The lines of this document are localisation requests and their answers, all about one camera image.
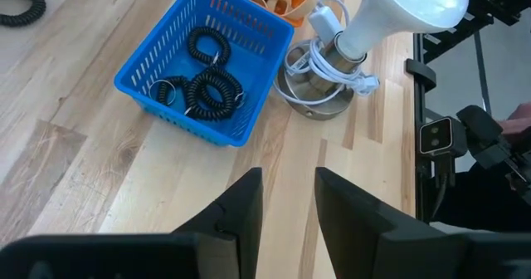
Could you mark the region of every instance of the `light bulb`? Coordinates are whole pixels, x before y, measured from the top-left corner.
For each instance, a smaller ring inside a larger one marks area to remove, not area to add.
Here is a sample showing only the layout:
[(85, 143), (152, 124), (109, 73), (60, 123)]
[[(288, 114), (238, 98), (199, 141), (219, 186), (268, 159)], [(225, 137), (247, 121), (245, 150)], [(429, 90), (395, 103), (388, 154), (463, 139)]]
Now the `light bulb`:
[(356, 17), (338, 38), (339, 50), (358, 59), (397, 32), (430, 33), (454, 27), (469, 0), (362, 0)]

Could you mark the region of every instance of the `metal lamp base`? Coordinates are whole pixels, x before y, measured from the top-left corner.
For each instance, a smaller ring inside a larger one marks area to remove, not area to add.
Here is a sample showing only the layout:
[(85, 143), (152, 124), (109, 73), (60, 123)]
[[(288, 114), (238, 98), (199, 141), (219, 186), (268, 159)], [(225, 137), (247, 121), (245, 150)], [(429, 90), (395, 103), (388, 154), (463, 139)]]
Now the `metal lamp base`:
[[(305, 80), (305, 78), (307, 78), (307, 74), (295, 76), (288, 75), (288, 77), (286, 77), (285, 68), (281, 67), (279, 69), (279, 87), (282, 92), (286, 93), (286, 95), (302, 100), (307, 99), (297, 95), (321, 95), (321, 99), (327, 96), (326, 93), (323, 93), (322, 91), (313, 87), (308, 80)], [(288, 101), (288, 103), (297, 112), (312, 120), (331, 120), (335, 116), (345, 111), (353, 98), (354, 91), (352, 89), (347, 89), (339, 92), (333, 99), (320, 105), (300, 105), (291, 101)]]
[[(341, 53), (336, 45), (337, 38), (340, 34), (341, 33), (339, 33), (335, 37), (334, 41), (330, 42), (321, 51), (321, 55), (331, 66), (337, 70), (343, 73), (350, 73), (365, 61), (367, 55), (357, 60), (348, 59), (344, 54)], [(307, 51), (307, 46), (295, 48), (288, 54), (288, 64), (295, 64)], [(283, 66), (279, 69), (278, 83), (279, 88), (287, 96), (298, 100), (309, 101), (322, 100), (332, 95), (340, 85), (326, 81), (312, 71), (308, 71), (304, 74), (290, 75), (286, 73), (286, 70)], [(289, 100), (288, 103), (297, 112), (312, 120), (330, 120), (345, 111), (353, 98), (354, 91), (352, 89), (345, 89), (339, 92), (332, 99), (319, 105), (301, 105)]]

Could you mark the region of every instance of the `black coiled cable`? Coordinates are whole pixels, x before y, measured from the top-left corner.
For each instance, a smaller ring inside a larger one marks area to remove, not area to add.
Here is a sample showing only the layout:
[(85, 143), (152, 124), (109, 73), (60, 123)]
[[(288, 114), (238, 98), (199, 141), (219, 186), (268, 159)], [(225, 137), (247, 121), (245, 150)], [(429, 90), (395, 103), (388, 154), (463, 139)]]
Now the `black coiled cable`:
[[(240, 82), (230, 73), (222, 69), (221, 67), (212, 66), (208, 67), (204, 73), (206, 73), (207, 76), (210, 77), (216, 77), (219, 80), (222, 80), (222, 83), (220, 85), (226, 86), (227, 89), (230, 91), (230, 95), (227, 95), (227, 98), (232, 98), (236, 104), (236, 108), (240, 106), (242, 100), (243, 100), (243, 88), (241, 87)], [(205, 81), (198, 87), (199, 89), (199, 95), (201, 97), (201, 100), (205, 102), (208, 106), (214, 108), (214, 109), (222, 109), (226, 104), (223, 101), (217, 101), (213, 97), (210, 96), (207, 89), (207, 82)]]
[[(199, 51), (197, 40), (201, 36), (213, 38), (222, 49), (221, 55), (209, 56)], [(188, 52), (191, 57), (209, 65), (209, 67), (196, 75), (192, 81), (187, 81), (183, 76), (165, 78), (165, 81), (159, 85), (157, 101), (163, 105), (171, 105), (168, 103), (168, 90), (171, 87), (169, 82), (175, 89), (182, 88), (186, 116), (195, 120), (208, 121), (231, 118), (234, 111), (243, 103), (243, 88), (233, 75), (220, 67), (224, 66), (231, 56), (231, 45), (228, 40), (213, 28), (197, 27), (192, 29), (188, 36)], [(219, 92), (221, 101), (216, 100), (208, 93), (209, 86)]]
[[(205, 54), (197, 49), (197, 41), (199, 37), (209, 36), (214, 39), (221, 47), (221, 54), (218, 55), (216, 61), (214, 56)], [(188, 35), (188, 52), (192, 58), (199, 60), (207, 65), (224, 66), (229, 61), (231, 56), (231, 45), (229, 41), (216, 29), (210, 27), (196, 27), (192, 29)]]
[(7, 27), (23, 27), (29, 25), (44, 15), (46, 11), (46, 1), (30, 0), (32, 5), (24, 13), (12, 16), (0, 13), (0, 25)]
[[(188, 89), (188, 80), (184, 76), (169, 76), (164, 78), (165, 81), (168, 81), (177, 89), (178, 87), (181, 87), (184, 91)], [(157, 93), (157, 101), (163, 105), (171, 105), (168, 103), (168, 90), (171, 88), (171, 86), (167, 82), (160, 82), (160, 86), (158, 87), (158, 93)]]
[[(221, 103), (214, 100), (208, 93), (202, 92), (207, 89), (207, 86), (213, 87), (219, 92), (222, 97)], [(210, 101), (218, 103), (219, 106), (211, 110), (201, 107), (199, 100), (203, 100), (208, 105), (207, 101), (203, 99), (204, 95), (208, 95)], [(236, 110), (236, 101), (232, 89), (210, 68), (193, 78), (184, 94), (184, 102), (187, 104), (186, 116), (196, 120), (219, 121), (229, 119)]]

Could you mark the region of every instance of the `wooden surface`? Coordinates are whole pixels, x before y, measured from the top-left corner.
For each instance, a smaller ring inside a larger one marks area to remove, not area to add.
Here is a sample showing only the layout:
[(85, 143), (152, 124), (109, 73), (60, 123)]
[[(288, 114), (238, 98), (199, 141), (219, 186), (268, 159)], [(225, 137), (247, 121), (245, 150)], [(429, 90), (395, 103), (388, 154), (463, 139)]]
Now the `wooden surface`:
[[(38, 233), (169, 232), (261, 166), (257, 277), (330, 278), (316, 166), (414, 213), (413, 83), (404, 72), (412, 35), (370, 53), (364, 70), (382, 87), (338, 118), (307, 120), (271, 91), (247, 145), (218, 148), (145, 114), (113, 86), (174, 0), (47, 1), (38, 23), (0, 27), (0, 243)], [(2, 10), (20, 5), (0, 2)], [(346, 0), (351, 15), (359, 2)], [(295, 40), (312, 35), (305, 24)]]

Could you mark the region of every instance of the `camera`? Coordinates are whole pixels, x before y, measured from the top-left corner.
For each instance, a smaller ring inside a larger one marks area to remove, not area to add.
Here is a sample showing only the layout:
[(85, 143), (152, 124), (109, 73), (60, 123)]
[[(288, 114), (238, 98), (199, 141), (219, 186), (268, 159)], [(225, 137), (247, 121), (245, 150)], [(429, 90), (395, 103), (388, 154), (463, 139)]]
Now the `camera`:
[(419, 152), (426, 156), (449, 155), (458, 158), (468, 151), (466, 129), (452, 117), (444, 117), (423, 125), (419, 137)]

